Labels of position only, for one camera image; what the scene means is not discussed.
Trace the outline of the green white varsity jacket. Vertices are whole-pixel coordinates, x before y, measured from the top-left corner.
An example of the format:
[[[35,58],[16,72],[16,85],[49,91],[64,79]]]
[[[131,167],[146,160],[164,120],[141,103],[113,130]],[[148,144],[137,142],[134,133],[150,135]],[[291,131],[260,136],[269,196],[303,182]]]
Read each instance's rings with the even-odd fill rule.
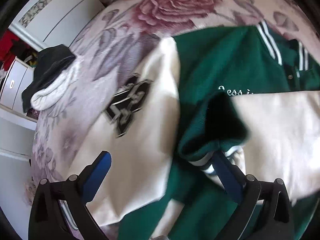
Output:
[[[214,239],[236,208],[221,151],[259,180],[285,181],[294,238],[319,207],[319,63],[266,22],[161,40],[94,127],[112,166],[82,239]]]

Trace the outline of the red hanging clothes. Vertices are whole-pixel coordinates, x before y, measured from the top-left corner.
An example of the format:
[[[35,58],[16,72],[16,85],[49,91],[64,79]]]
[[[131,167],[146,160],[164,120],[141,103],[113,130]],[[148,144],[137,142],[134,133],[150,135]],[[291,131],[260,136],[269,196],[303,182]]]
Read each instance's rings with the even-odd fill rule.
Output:
[[[29,48],[28,44],[7,30],[1,38],[1,68],[9,70],[15,57],[21,57]]]

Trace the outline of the black and white garment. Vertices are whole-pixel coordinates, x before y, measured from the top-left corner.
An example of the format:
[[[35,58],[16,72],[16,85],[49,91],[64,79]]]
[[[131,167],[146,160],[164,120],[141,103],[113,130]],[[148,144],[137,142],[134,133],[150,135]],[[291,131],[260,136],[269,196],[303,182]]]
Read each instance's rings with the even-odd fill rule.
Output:
[[[55,105],[67,88],[78,80],[84,58],[61,44],[38,53],[32,83],[22,92],[22,106],[44,111]]]

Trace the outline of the floral purple bed blanket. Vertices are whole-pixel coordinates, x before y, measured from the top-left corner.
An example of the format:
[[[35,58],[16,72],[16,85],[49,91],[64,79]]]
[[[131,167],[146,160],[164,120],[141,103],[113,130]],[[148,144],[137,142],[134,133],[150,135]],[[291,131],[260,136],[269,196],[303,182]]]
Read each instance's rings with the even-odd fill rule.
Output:
[[[78,80],[55,105],[40,111],[31,159],[34,182],[48,179],[56,185],[107,151],[94,142],[94,127],[110,98],[161,40],[206,28],[260,22],[287,39],[302,42],[319,63],[319,40],[313,27],[285,0],[114,2],[71,46],[73,54],[84,58]]]

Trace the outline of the white sliding wardrobe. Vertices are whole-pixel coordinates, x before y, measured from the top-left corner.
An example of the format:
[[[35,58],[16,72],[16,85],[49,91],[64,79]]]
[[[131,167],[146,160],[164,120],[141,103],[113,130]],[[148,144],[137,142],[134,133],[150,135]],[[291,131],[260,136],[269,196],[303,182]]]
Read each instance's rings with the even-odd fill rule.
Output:
[[[29,0],[9,30],[36,51],[68,47],[103,9],[99,0]]]

